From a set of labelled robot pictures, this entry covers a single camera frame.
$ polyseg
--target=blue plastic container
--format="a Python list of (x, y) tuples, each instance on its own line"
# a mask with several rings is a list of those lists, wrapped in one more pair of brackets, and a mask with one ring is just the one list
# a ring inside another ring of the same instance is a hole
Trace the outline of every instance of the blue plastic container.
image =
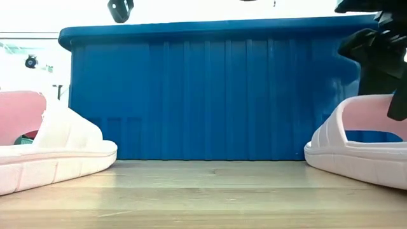
[[(71, 27), (70, 107), (119, 159), (303, 160), (359, 66), (337, 53), (353, 17)], [(357, 134), (354, 140), (387, 139)]]

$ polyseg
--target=white slide sandal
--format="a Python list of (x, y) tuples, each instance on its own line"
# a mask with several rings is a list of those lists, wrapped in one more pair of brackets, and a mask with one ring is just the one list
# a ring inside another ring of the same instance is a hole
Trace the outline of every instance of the white slide sandal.
[[(14, 145), (38, 130), (32, 144)], [(0, 93), (0, 195), (100, 172), (117, 145), (57, 99), (37, 92)]]
[[(392, 95), (344, 100), (304, 147), (312, 167), (360, 181), (407, 190), (407, 120), (387, 117)], [(388, 132), (403, 142), (349, 141), (346, 130)]]

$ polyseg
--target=wooden floor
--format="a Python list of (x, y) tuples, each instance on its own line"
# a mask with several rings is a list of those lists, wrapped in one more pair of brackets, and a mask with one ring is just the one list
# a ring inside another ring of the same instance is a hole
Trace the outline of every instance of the wooden floor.
[(116, 162), (0, 197), (0, 229), (407, 228), (407, 191), (303, 162)]

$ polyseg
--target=ribbed plastic panel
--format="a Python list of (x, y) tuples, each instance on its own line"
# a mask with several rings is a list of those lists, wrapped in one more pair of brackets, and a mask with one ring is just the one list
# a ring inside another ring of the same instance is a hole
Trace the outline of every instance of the ribbed plastic panel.
[[(336, 54), (372, 16), (64, 29), (70, 107), (119, 159), (303, 160), (359, 67)], [(387, 140), (384, 134), (355, 139)]]

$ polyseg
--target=black object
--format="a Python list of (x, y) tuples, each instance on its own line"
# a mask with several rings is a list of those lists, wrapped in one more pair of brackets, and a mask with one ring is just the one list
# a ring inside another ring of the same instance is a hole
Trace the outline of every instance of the black object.
[(37, 65), (37, 57), (35, 55), (28, 55), (27, 60), (25, 60), (25, 66), (30, 69), (35, 69)]
[(110, 0), (107, 7), (116, 23), (124, 23), (130, 16), (134, 2), (133, 0)]
[(338, 53), (361, 64), (359, 95), (391, 94), (387, 116), (407, 118), (406, 0), (339, 0), (337, 13), (376, 12), (380, 31), (361, 30), (345, 39)]
[(58, 87), (58, 94), (57, 94), (57, 98), (58, 98), (58, 100), (60, 100), (61, 99), (61, 88), (62, 88), (62, 85), (52, 85), (53, 87)]

